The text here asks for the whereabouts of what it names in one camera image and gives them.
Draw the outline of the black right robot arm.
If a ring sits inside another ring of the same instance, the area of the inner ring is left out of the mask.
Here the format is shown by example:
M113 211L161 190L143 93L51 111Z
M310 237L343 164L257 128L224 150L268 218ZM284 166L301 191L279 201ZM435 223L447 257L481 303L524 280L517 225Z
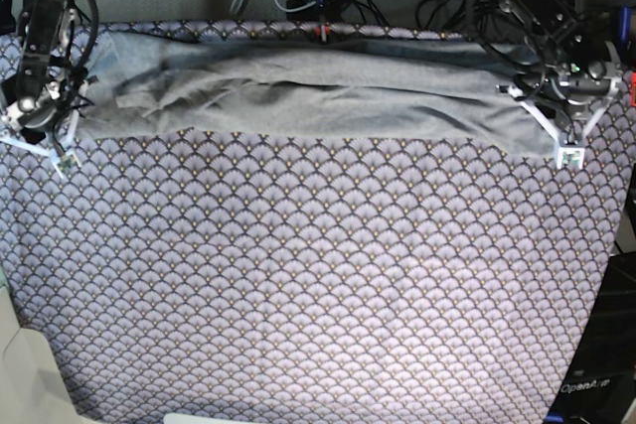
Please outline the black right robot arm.
M96 43L99 16L95 0L88 4L88 39L72 59L76 23L81 19L75 0L32 0L21 13L17 35L21 57L14 75L1 82L1 125L6 137L29 145L46 140L64 152L59 131L82 108L81 88Z

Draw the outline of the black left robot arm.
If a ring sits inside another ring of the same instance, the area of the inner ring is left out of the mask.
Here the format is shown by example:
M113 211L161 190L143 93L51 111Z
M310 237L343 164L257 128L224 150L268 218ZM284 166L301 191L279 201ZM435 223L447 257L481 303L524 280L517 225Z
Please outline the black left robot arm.
M514 72L512 94L520 102L569 115L602 96L613 96L622 78L613 45L596 46L586 27L590 15L580 0L464 0L468 36ZM495 46L485 31L487 17L516 28L531 57L516 60Z

